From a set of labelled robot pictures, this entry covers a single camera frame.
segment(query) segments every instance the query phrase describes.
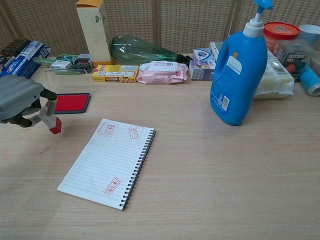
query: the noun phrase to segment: spiral notebook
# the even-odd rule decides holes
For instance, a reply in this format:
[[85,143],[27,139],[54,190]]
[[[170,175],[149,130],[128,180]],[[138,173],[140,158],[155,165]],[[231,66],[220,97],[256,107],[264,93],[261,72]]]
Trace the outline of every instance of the spiral notebook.
[[103,119],[57,190],[123,210],[155,133]]

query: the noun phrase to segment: blue bottle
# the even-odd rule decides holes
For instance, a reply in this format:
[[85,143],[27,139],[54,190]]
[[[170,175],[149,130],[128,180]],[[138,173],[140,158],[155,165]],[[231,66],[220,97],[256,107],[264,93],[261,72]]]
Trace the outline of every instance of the blue bottle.
[[255,91],[267,66],[267,45],[261,13],[272,0],[254,0],[256,16],[243,32],[229,36],[221,47],[210,92],[216,114],[229,125],[240,125],[248,114]]

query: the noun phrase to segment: white box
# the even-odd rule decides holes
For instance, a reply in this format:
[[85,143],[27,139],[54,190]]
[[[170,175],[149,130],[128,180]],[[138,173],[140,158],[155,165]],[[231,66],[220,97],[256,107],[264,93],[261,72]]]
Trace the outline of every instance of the white box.
[[103,0],[79,0],[76,10],[93,67],[111,65],[111,35]]

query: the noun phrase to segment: robotic arm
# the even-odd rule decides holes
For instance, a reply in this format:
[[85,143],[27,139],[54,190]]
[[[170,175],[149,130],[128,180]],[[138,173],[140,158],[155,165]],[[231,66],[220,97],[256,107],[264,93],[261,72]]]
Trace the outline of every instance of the robotic arm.
[[[40,97],[48,99],[43,107]],[[28,128],[43,121],[53,134],[58,134],[61,132],[62,123],[53,114],[57,101],[54,92],[31,79],[16,75],[0,77],[0,123]],[[38,111],[39,114],[31,118],[23,117]]]

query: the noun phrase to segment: toothpaste box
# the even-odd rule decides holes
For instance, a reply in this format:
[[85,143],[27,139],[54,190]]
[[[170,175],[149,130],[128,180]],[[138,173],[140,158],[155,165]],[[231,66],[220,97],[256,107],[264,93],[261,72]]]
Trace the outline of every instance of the toothpaste box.
[[191,80],[212,80],[216,68],[216,60],[210,53],[209,48],[194,49],[193,59],[189,64]]
[[33,62],[33,58],[46,58],[49,55],[45,46],[39,41],[30,42],[19,55],[1,73],[2,76],[17,75],[29,79],[39,68],[40,64]]
[[98,65],[92,74],[94,82],[135,83],[139,66]]

